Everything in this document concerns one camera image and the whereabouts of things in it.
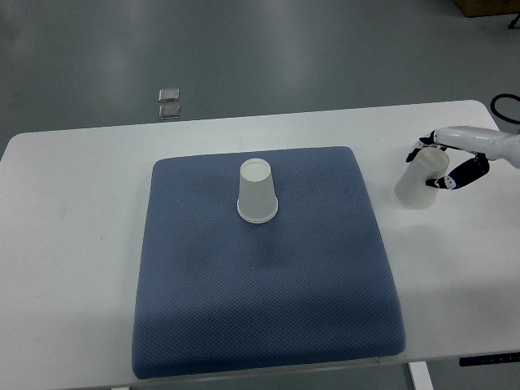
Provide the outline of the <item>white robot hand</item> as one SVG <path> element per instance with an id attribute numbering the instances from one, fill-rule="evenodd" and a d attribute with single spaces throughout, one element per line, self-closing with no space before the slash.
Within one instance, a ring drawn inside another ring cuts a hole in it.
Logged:
<path id="1" fill-rule="evenodd" d="M 420 137 L 405 161 L 411 163 L 423 147 L 438 145 L 484 155 L 475 155 L 443 177 L 428 179 L 428 187 L 447 190 L 466 187 L 489 172 L 488 160 L 504 159 L 511 166 L 519 168 L 519 135 L 470 126 L 438 128 L 429 135 Z"/>

